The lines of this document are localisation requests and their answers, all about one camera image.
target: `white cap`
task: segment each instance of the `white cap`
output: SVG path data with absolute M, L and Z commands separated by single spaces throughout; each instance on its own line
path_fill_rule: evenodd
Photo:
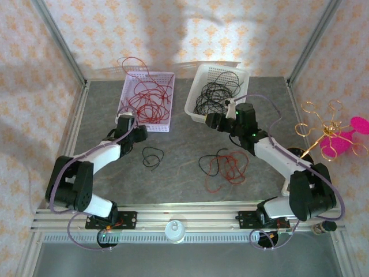
M 184 240 L 186 228 L 179 220 L 170 221 L 165 227 L 165 235 L 168 240 L 174 244 L 178 244 Z

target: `metal profile bar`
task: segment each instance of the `metal profile bar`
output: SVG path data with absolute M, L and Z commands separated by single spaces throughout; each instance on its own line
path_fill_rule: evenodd
M 57 24 L 55 23 L 50 11 L 48 10 L 45 2 L 43 0 L 32 0 L 33 5 L 36 10 L 39 12 L 41 18 L 45 22 L 47 28 L 49 29 L 52 38 L 54 39 L 57 46 L 60 48 L 63 56 L 68 61 L 68 64 L 73 70 L 74 75 L 77 80 L 81 83 L 81 85 L 85 85 L 85 78 L 82 74 L 81 69 L 79 68 L 76 60 L 73 58 L 67 43 L 65 42 Z
M 96 244 L 97 231 L 72 235 L 73 239 L 82 242 Z M 201 232 L 201 233 L 186 233 L 183 244 L 213 244 L 213 243 L 248 243 L 250 232 L 244 231 L 242 233 L 236 232 Z M 257 242 L 259 240 L 259 233 L 254 233 L 251 240 Z M 105 237 L 100 237 L 101 243 L 117 243 L 117 244 L 171 244 L 164 232 L 126 232 L 126 233 L 108 233 Z M 64 232 L 60 233 L 45 233 L 44 244 L 70 244 L 72 241 Z
M 240 201 L 235 203 L 199 203 L 199 204 L 156 204 L 156 205 L 126 205 L 118 207 L 119 211 L 137 211 L 137 225 L 135 232 L 163 232 L 167 223 L 173 219 L 183 220 L 186 230 L 193 232 L 245 232 L 239 228 L 239 223 L 235 219 L 238 211 L 255 211 L 256 201 Z M 324 213 L 325 216 L 333 218 L 341 213 L 339 208 L 331 209 Z M 72 214 L 56 215 L 48 209 L 39 209 L 32 223 L 31 231 L 34 232 L 63 232 Z M 91 230 L 85 229 L 86 216 L 80 215 L 71 223 L 71 231 L 78 233 L 88 233 Z M 306 222 L 301 222 L 298 231 L 310 231 L 310 226 L 321 222 L 321 219 L 314 218 Z M 291 226 L 297 223 L 297 219 L 290 218 Z M 342 221 L 337 222 L 339 229 L 344 229 Z
M 298 103 L 297 103 L 297 101 L 295 99 L 295 94 L 293 93 L 293 89 L 288 84 L 287 80 L 286 80 L 286 84 L 287 84 L 288 95 L 289 95 L 289 98 L 290 98 L 290 100 L 292 102 L 292 107 L 293 107 L 293 109 L 295 111 L 296 118 L 298 119 L 298 123 L 303 123 L 302 116 L 301 116 L 302 112 L 301 112 L 300 105 L 298 105 Z M 304 134 L 307 134 L 307 131 L 306 131 L 305 126 L 301 126 L 301 128 L 302 128 L 302 132 Z M 310 147 L 311 143 L 310 143 L 308 137 L 303 137 L 303 139 L 304 139 L 305 147 L 306 147 L 306 149 L 308 149 Z
M 87 100 L 88 89 L 89 83 L 82 87 L 82 92 L 78 96 L 77 104 L 73 111 L 73 119 L 70 123 L 68 137 L 65 141 L 62 152 L 66 156 L 73 156 L 74 154 L 74 148 L 76 147 L 78 132 L 80 130 L 82 116 Z
M 350 243 L 346 230 L 330 233 L 334 250 L 336 251 L 338 263 L 343 277 L 361 277 L 359 266 Z
M 43 238 L 43 233 L 34 233 L 29 236 L 21 262 L 17 268 L 16 277 L 33 276 L 44 240 Z
M 304 68 L 306 62 L 308 61 L 309 57 L 317 46 L 320 38 L 324 34 L 324 31 L 332 20 L 341 2 L 342 0 L 331 0 L 329 2 L 326 10 L 323 13 L 323 16 L 321 17 L 318 25 L 315 27 L 307 45 L 305 46 L 297 64 L 295 65 L 295 68 L 293 69 L 289 79 L 287 80 L 290 86 L 293 86 L 293 84 L 297 81 L 301 70 Z

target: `red wire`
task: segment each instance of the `red wire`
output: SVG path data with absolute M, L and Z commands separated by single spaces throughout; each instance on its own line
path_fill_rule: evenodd
M 151 81 L 143 81 L 139 77 L 129 74 L 123 65 L 128 59 L 136 59 L 140 61 L 145 67 Z M 166 105 L 171 103 L 171 95 L 168 94 L 168 89 L 173 89 L 169 84 L 171 83 L 174 75 L 171 76 L 167 85 L 160 85 L 150 75 L 149 69 L 145 63 L 136 57 L 125 58 L 122 62 L 122 69 L 128 76 L 134 77 L 139 81 L 133 89 L 134 95 L 127 99 L 127 104 L 137 110 L 139 123 L 159 124 L 167 120 L 170 117 L 170 110 L 167 109 Z M 156 87 L 148 88 L 148 84 L 154 84 Z
M 240 170 L 240 168 L 238 167 L 239 161 L 234 157 L 235 154 L 241 154 L 246 158 L 247 162 L 246 162 L 243 170 Z M 208 192 L 216 193 L 223 187 L 222 185 L 220 185 L 219 188 L 217 188 L 215 190 L 211 190 L 209 188 L 208 179 L 209 179 L 209 175 L 212 171 L 212 164 L 216 160 L 219 163 L 219 172 L 220 172 L 220 174 L 229 183 L 231 183 L 232 185 L 240 185 L 242 182 L 244 182 L 246 180 L 246 177 L 244 175 L 244 173 L 246 171 L 246 168 L 248 166 L 248 156 L 246 155 L 246 153 L 237 151 L 237 152 L 231 152 L 229 155 L 219 155 L 219 156 L 213 158 L 210 161 L 209 172 L 205 177 L 205 188 Z

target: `gold wire decoration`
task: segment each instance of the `gold wire decoration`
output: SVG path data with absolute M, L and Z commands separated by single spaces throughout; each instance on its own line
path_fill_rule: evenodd
M 322 117 L 318 114 L 317 112 L 317 108 L 315 106 L 315 104 L 311 101 L 306 101 L 305 103 L 301 104 L 301 109 L 308 113 L 308 114 L 314 114 L 318 117 L 319 121 L 321 122 L 321 126 L 320 128 L 310 128 L 306 123 L 298 123 L 295 125 L 295 131 L 299 136 L 302 137 L 307 137 L 310 135 L 311 131 L 313 130 L 317 130 L 322 132 L 322 135 L 320 138 L 318 138 L 315 143 L 312 144 L 311 147 L 309 147 L 308 150 L 306 150 L 304 152 L 304 154 L 301 156 L 301 158 L 303 158 L 304 156 L 306 156 L 312 149 L 314 149 L 316 146 L 319 145 L 319 143 L 325 139 L 326 137 L 329 138 L 329 145 L 325 145 L 321 148 L 321 155 L 324 159 L 328 160 L 328 161 L 332 161 L 335 160 L 336 157 L 338 157 L 338 153 L 337 151 L 333 148 L 332 146 L 332 139 L 342 139 L 344 141 L 349 142 L 352 145 L 352 152 L 356 155 L 356 156 L 367 156 L 368 155 L 368 148 L 362 144 L 362 143 L 354 143 L 351 140 L 348 140 L 347 138 L 341 136 L 341 132 L 343 129 L 346 129 L 348 127 L 350 127 L 350 125 L 346 125 L 346 126 L 341 126 L 342 125 L 342 121 L 338 121 L 336 119 L 337 116 L 337 112 L 341 111 L 344 108 L 344 105 L 342 104 L 341 101 L 339 100 L 331 100 L 328 103 L 328 108 L 332 113 L 332 117 L 329 121 L 324 121 L 322 119 Z M 302 133 L 299 131 L 300 130 L 304 130 L 304 128 L 309 128 L 307 133 Z M 329 147 L 333 152 L 334 152 L 334 157 L 329 157 L 324 153 L 324 149 L 326 149 L 327 147 Z M 365 152 L 364 155 L 360 154 L 360 151 L 358 151 L 358 148 L 362 148 L 361 152 Z

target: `black wire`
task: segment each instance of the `black wire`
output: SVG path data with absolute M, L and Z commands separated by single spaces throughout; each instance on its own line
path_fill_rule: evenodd
M 225 84 L 217 83 L 217 80 L 226 73 L 234 74 L 236 81 L 227 81 Z M 241 85 L 236 73 L 227 71 L 222 72 L 213 82 L 208 82 L 201 90 L 196 99 L 194 107 L 195 114 L 206 115 L 209 113 L 224 114 L 227 111 L 225 100 L 234 98 L 241 91 Z
M 229 135 L 229 140 L 231 141 L 231 143 L 233 143 L 234 145 L 237 145 L 238 147 L 242 147 L 241 145 L 235 143 L 231 137 L 231 135 Z
M 160 152 L 161 152 L 161 158 L 160 158 L 160 157 L 158 157 L 158 156 L 157 156 L 157 155 L 155 155 L 155 154 L 150 154 L 150 155 L 148 155 L 148 156 L 145 156 L 145 149 L 154 149 L 154 150 L 156 150 L 156 151 L 160 151 Z M 142 149 L 142 157 L 144 157 L 144 159 L 142 160 L 142 164 L 143 164 L 144 166 L 146 166 L 146 167 L 153 167 L 153 169 L 151 169 L 151 171 L 153 171 L 153 170 L 155 170 L 155 169 L 159 166 L 160 162 L 163 160 L 163 157 L 164 157 L 164 151 L 163 151 L 163 150 L 161 150 L 161 149 L 155 148 L 155 147 L 147 146 L 147 147 L 145 147 L 144 149 Z M 150 165 L 150 162 L 149 162 L 149 160 L 147 159 L 148 157 L 156 157 L 156 159 L 157 159 L 157 163 L 155 163 L 155 164 L 153 164 L 153 165 Z
M 222 149 L 219 149 L 218 151 L 217 151 L 217 154 L 215 154 L 215 155 L 205 155 L 205 156 L 202 156 L 202 157 L 200 157 L 199 159 L 198 159 L 198 166 L 199 166 L 199 168 L 202 170 L 202 172 L 204 172 L 206 175 L 208 174 L 203 168 L 202 168 L 202 166 L 201 166 L 201 164 L 200 164 L 200 161 L 203 159 L 203 158 L 208 158 L 208 157 L 214 157 L 214 158 L 218 158 L 219 157 L 219 152 L 220 151 L 222 151 L 222 150 L 228 150 L 228 148 L 222 148 Z M 217 159 L 217 173 L 215 173 L 215 174 L 209 174 L 209 176 L 211 176 L 211 177 L 215 177 L 216 175 L 218 175 L 218 173 L 219 173 L 219 160 Z
M 131 148 L 128 150 L 128 152 L 125 153 L 125 155 L 129 154 L 132 151 L 132 149 L 133 149 L 133 144 L 131 145 Z
M 116 129 L 113 129 L 109 132 L 109 134 L 107 135 L 107 137 L 110 137 L 114 132 L 115 132 Z

